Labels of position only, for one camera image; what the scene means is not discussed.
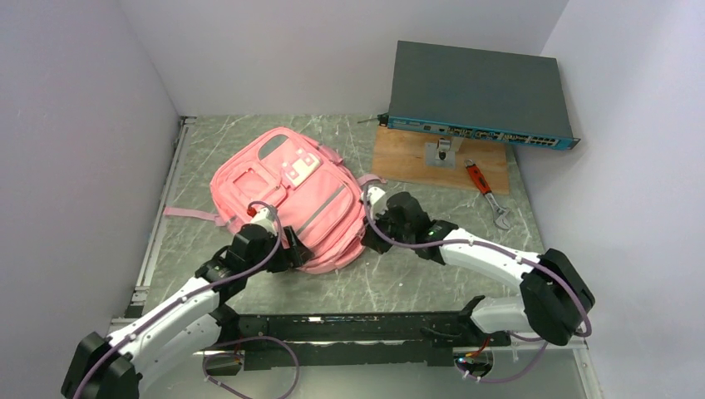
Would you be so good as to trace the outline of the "pink student backpack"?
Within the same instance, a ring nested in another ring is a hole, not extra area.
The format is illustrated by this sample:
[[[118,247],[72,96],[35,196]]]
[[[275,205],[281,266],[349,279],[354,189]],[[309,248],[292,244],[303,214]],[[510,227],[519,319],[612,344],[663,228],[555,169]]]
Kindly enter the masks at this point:
[[[254,218],[253,201],[275,207],[282,224],[313,253],[299,266],[310,274],[341,269],[364,247],[362,187],[337,151],[287,127],[265,132],[225,161],[210,181],[215,213],[167,207],[165,215],[213,222],[234,234]]]

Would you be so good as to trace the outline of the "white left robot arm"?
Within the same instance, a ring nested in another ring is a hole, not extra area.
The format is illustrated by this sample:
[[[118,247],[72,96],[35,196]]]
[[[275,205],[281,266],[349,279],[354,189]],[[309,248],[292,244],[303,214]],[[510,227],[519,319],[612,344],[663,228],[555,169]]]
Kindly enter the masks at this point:
[[[78,344],[61,394],[65,398],[137,398],[157,378],[201,349],[226,349],[264,340],[227,301],[250,275],[279,273],[313,257],[287,226],[271,233],[246,224],[232,243],[204,262],[194,277],[143,317],[105,337],[96,332]]]

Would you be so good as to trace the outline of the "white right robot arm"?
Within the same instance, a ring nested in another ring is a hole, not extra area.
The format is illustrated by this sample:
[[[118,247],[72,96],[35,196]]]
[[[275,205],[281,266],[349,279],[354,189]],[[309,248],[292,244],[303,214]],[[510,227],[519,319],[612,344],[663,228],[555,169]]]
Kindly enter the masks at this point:
[[[544,253],[512,249],[482,239],[450,221],[431,219],[407,192],[387,196],[364,188],[364,246],[384,254],[393,247],[419,258],[468,269],[490,278],[517,295],[473,298],[459,313],[461,340],[477,345],[492,333],[506,332],[523,340],[566,345],[573,337],[589,337],[589,311],[595,298],[568,256],[558,249]]]

